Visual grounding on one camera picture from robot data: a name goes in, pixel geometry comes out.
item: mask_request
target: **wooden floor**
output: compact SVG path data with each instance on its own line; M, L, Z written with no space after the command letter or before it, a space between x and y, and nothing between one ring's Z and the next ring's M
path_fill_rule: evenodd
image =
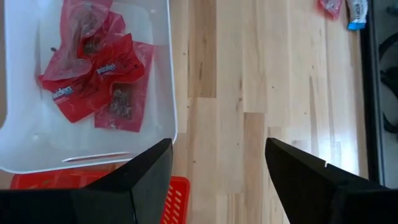
M279 138L366 176L359 34L315 1L170 0L188 223L288 223L264 159Z

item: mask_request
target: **blue and white package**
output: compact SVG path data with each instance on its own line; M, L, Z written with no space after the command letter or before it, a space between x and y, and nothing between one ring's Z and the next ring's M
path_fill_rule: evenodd
M349 30L365 28L366 14L368 13L368 0L347 0L349 8Z

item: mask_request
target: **red plastic basket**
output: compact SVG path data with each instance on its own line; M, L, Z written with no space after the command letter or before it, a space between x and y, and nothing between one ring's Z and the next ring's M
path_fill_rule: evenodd
M93 170L57 170L35 174L16 174L12 178L11 189L62 189L84 187L109 174ZM187 218L189 180L172 177L161 224L185 224Z
M190 183L184 177L172 177L161 224L180 224L187 220Z

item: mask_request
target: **white plastic bin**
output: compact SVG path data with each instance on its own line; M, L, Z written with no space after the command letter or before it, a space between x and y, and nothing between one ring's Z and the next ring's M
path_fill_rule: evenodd
M0 128L0 169L31 173L128 161L177 135L168 0L114 0L126 33L155 45L140 133L94 128L93 115L71 124L42 90L44 72L60 45L62 0L5 0L7 115Z

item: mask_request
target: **red plastic packet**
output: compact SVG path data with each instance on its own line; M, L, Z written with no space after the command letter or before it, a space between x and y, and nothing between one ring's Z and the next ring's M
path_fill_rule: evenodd
M95 114L95 127L139 132L144 120L147 87L154 46L134 42L134 50L145 65L145 75L132 85L115 83L113 100Z
M82 38L78 47L79 58L92 58L103 49L105 45L112 44L124 36L126 24L123 16L109 12L103 25L90 37Z
M321 7L329 12L332 19L337 19L340 15L343 0L319 0Z
M134 53L131 34L125 35L94 55L93 68L85 75L64 80L39 80L53 94L53 101L72 123L108 105L113 83L134 83L145 75Z
M51 91L54 103L71 123L98 111L112 100L109 86L94 73L66 80L42 80L42 86Z
M64 0L61 12L61 46L47 66L43 80L61 80L87 74L91 63L78 58L82 38L90 37L104 24L113 0Z
M114 82L134 83L145 68L133 49L132 35L127 34L105 46L92 58L93 72L111 86Z

